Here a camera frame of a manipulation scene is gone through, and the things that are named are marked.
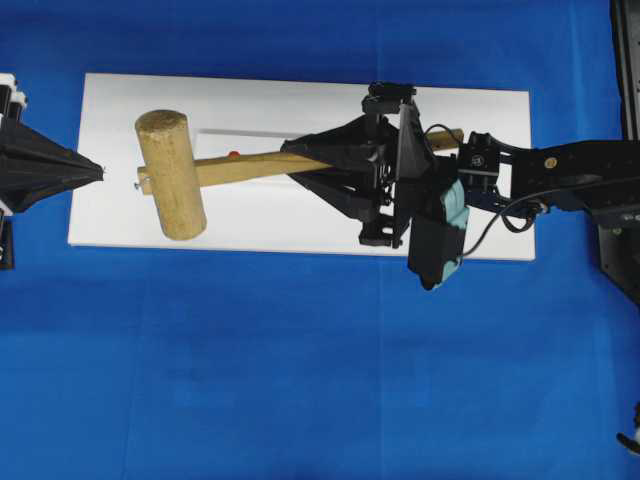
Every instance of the metal bracket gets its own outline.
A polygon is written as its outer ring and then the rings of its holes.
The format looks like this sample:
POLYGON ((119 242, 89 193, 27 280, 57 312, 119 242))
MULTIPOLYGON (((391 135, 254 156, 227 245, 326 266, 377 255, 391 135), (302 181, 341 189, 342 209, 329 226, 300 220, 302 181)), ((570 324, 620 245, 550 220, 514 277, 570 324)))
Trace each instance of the metal bracket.
POLYGON ((13 270, 13 229, 0 208, 0 270, 13 270))

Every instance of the blue cloth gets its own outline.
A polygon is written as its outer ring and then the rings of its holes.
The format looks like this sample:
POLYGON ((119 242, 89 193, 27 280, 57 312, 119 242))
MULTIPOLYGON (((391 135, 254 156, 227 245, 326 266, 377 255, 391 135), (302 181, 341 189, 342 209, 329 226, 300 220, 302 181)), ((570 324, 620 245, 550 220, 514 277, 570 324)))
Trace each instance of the blue cloth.
MULTIPOLYGON (((0 70, 68 146, 117 72, 528 90, 543 147, 620 137, 607 3, 5 0, 0 70)), ((582 214, 426 293, 398 259, 71 248, 69 206, 0 274, 2 479, 640 474, 638 312, 582 214)))

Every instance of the black mount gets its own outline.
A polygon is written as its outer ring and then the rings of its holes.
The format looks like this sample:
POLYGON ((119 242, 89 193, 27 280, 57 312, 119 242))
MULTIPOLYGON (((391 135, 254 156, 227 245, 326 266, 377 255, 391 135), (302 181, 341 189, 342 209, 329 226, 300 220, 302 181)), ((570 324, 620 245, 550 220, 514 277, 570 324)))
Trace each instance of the black mount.
MULTIPOLYGON (((13 75, 0 74, 0 80, 0 200, 8 209, 22 213, 44 198, 102 180, 102 167, 20 123, 26 97, 13 75)), ((3 220, 0 270, 11 270, 12 229, 3 220)))

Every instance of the black cable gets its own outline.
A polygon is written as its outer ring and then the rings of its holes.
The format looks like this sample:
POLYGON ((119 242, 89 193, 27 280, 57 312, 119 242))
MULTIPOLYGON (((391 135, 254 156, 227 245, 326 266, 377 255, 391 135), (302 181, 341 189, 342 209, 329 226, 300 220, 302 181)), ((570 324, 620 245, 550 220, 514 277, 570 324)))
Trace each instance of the black cable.
MULTIPOLYGON (((558 193, 558 192, 568 192, 568 191, 573 191, 573 190, 582 190, 585 188, 594 188, 594 187, 604 187, 606 185, 613 185, 615 183, 625 183, 625 182, 630 182, 633 180, 640 180, 640 176, 636 176, 636 177, 630 177, 630 178, 618 178, 616 180, 603 180, 600 182, 593 182, 593 183, 587 183, 585 185, 576 185, 575 187, 563 187, 563 188, 553 188, 551 190, 544 190, 542 192, 536 192, 536 193, 532 193, 529 195, 525 195, 524 197, 520 197, 516 200, 514 200, 513 202, 507 204, 502 210, 500 210, 498 213, 496 213, 493 218, 489 221, 489 223, 487 224, 486 227, 484 227, 484 230, 482 231, 482 235, 480 235, 480 238, 478 238, 478 240, 476 240, 476 243, 473 245, 473 247, 471 247, 468 251, 464 252, 462 254, 462 258, 468 257, 469 255, 473 254, 473 252, 475 252, 478 247, 480 246, 480 244, 484 241, 484 239, 487 236, 487 233, 489 233, 489 230, 491 229, 491 227, 493 227, 493 224, 496 223, 496 220, 498 220, 498 218, 506 215, 507 211, 511 210, 514 206, 518 205, 519 203, 522 202, 526 202, 527 200, 532 200, 536 197, 542 196, 542 195, 550 195, 552 193, 558 193)), ((525 225, 525 230, 522 231, 526 231, 529 229, 531 225, 529 225, 527 227, 527 225, 525 225)))

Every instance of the mallet handle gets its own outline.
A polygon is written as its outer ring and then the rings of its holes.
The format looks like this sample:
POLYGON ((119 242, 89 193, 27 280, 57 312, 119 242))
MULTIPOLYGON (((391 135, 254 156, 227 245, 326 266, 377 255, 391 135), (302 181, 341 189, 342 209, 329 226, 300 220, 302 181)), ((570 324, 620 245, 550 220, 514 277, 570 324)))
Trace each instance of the mallet handle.
MULTIPOLYGON (((453 130, 453 134, 458 141, 462 141, 464 138, 464 133, 460 129, 453 130)), ((456 140, 452 139, 448 132, 429 133, 427 138, 434 151, 448 150, 458 146, 456 140)), ((194 163, 201 187, 330 167, 326 163, 284 152, 208 158, 196 160, 194 163)), ((138 182, 145 195, 152 193, 148 176, 147 167, 138 168, 138 182)))

